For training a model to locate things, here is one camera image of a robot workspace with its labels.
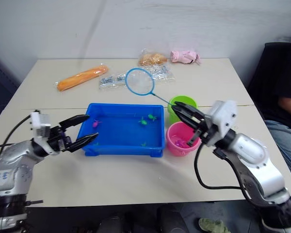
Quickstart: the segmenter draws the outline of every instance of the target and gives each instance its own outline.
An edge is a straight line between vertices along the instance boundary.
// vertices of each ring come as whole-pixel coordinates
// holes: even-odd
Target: pink bucket
[[[181,157],[189,152],[196,150],[201,144],[200,138],[197,139],[192,147],[186,143],[193,137],[193,129],[183,122],[172,124],[166,132],[167,148],[174,156]]]

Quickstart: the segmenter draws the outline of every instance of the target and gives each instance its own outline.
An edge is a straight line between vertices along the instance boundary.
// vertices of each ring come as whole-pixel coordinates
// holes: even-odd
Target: jeans
[[[273,120],[265,120],[265,124],[291,171],[291,129]]]

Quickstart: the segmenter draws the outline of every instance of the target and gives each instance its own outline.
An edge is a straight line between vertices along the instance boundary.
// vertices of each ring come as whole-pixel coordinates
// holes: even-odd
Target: floor
[[[199,233],[196,220],[207,217],[221,219],[232,233],[259,233],[259,217],[254,208],[244,200],[218,202],[174,203],[191,233]],[[28,223],[33,233],[91,233],[100,221],[115,213],[131,213],[139,219],[136,233],[154,233],[156,210],[161,204],[29,208]]]

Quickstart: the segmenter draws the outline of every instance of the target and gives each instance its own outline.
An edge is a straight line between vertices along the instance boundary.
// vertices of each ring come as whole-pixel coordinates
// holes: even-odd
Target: pink toy
[[[171,62],[182,62],[185,64],[196,62],[200,65],[199,55],[195,51],[171,51]]]
[[[102,121],[95,120],[93,123],[93,128],[96,128],[99,123],[102,123]]]
[[[187,155],[201,144],[200,138],[195,141],[192,147],[183,143],[189,141],[193,134],[193,129],[181,121],[172,124],[166,132],[167,148],[176,157]]]

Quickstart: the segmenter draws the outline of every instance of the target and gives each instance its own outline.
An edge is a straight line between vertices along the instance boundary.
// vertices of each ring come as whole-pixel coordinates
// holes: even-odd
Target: pink glove
[[[200,64],[199,55],[195,51],[171,51],[171,62],[182,62],[184,64],[196,62]]]

